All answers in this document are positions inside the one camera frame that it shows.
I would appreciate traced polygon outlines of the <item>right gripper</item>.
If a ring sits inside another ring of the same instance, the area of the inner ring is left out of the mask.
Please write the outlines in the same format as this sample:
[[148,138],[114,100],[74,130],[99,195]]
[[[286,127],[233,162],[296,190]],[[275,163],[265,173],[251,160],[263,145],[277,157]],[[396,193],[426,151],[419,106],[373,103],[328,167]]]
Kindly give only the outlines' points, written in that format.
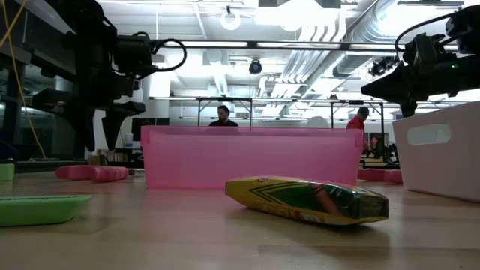
[[435,64],[433,70],[424,75],[414,75],[400,63],[391,73],[363,85],[361,93],[386,101],[402,101],[402,116],[410,117],[414,115],[418,101],[426,101],[431,95],[452,92],[452,71],[451,61]]

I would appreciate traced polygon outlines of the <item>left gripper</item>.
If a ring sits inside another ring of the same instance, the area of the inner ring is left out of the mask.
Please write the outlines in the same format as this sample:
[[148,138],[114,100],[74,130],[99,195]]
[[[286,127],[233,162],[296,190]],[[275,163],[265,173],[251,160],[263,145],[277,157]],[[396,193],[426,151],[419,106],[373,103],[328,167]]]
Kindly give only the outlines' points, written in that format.
[[74,91],[45,88],[33,96],[31,105],[67,117],[89,152],[95,150],[95,113],[104,111],[103,132],[108,149],[113,151],[123,121],[146,111],[146,105],[141,101],[119,101],[123,97],[132,98],[139,89],[138,82],[131,77],[102,76],[90,82],[80,82]]

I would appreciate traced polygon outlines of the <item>pink handled pliers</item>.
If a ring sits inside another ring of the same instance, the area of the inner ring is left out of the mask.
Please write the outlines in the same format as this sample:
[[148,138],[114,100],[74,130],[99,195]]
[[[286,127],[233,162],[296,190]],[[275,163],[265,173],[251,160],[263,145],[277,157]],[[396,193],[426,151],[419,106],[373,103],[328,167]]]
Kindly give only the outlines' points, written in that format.
[[358,179],[367,182],[388,182],[403,184],[403,178],[399,169],[360,169]]
[[116,182],[126,179],[129,170],[121,166],[62,166],[55,171],[55,176],[58,179],[72,181]]

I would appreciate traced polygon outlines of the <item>green eraser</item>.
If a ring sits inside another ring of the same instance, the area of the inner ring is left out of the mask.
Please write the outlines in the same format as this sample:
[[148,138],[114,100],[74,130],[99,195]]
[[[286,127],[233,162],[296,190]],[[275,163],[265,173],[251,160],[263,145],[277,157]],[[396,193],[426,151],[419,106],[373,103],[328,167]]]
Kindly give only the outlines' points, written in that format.
[[14,163],[0,163],[0,182],[10,182],[14,179],[14,175]]
[[0,227],[62,224],[88,203],[90,195],[0,197]]

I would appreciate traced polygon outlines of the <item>white plastic bin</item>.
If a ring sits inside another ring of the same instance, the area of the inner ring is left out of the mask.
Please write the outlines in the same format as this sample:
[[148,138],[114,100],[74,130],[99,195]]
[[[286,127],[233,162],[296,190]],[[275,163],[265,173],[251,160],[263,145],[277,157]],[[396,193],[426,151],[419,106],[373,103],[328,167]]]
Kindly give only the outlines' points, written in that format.
[[480,203],[480,101],[392,124],[403,186]]

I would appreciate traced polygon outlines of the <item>stack of boxes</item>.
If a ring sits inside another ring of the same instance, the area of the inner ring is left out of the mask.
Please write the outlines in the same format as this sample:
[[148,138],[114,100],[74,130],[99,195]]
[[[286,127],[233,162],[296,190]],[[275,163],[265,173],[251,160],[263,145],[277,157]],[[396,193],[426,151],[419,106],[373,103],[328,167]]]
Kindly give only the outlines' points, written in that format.
[[122,151],[98,149],[88,154],[87,161],[93,166],[115,166],[116,163],[127,162],[128,154]]

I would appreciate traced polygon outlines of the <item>black monitor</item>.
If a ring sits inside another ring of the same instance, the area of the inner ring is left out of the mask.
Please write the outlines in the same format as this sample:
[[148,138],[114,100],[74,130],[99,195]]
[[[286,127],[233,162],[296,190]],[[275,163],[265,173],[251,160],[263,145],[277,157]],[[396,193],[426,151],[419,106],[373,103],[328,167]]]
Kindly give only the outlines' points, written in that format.
[[148,134],[155,129],[155,126],[168,126],[170,118],[133,118],[131,133],[133,140],[140,142],[144,134]]

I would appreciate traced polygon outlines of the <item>person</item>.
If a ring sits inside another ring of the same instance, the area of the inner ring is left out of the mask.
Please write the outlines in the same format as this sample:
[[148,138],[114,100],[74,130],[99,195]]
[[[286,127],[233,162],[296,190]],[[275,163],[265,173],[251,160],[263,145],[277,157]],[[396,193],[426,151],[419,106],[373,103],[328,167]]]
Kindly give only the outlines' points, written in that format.
[[210,126],[231,126],[231,127],[238,127],[239,125],[234,121],[230,120],[230,110],[225,105],[220,105],[217,108],[217,116],[218,120],[211,122]]
[[347,124],[346,129],[358,129],[365,131],[365,121],[370,115],[370,110],[366,106],[358,109],[356,116],[354,116]]

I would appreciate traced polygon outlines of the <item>black overhead beam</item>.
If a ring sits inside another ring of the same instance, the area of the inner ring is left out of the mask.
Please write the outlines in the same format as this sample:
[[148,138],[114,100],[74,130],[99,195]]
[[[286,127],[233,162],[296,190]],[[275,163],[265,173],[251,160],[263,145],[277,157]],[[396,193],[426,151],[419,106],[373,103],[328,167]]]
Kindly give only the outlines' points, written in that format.
[[240,49],[240,50],[325,50],[353,52],[394,53],[393,43],[344,43],[344,42],[299,42],[299,41],[223,41],[183,40],[186,49]]

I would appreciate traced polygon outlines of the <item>pink translucent plastic bin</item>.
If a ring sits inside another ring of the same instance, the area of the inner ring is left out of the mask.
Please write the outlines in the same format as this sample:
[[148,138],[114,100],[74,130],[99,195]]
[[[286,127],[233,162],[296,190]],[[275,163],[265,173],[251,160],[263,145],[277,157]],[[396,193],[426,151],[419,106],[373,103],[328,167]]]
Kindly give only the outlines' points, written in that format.
[[155,126],[141,139],[149,188],[217,190],[251,176],[355,185],[361,130]]

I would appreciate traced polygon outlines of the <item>black aluminium table frame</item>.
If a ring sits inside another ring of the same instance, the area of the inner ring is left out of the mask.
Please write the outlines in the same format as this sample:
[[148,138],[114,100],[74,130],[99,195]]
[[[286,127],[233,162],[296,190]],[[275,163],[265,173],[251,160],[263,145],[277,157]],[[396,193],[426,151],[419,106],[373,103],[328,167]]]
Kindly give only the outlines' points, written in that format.
[[[32,169],[32,168],[47,168],[47,167],[62,167],[73,165],[87,165],[87,160],[30,160],[30,161],[18,161],[16,168],[20,169]],[[129,169],[143,169],[143,161],[114,161],[109,163],[114,167],[127,167]]]

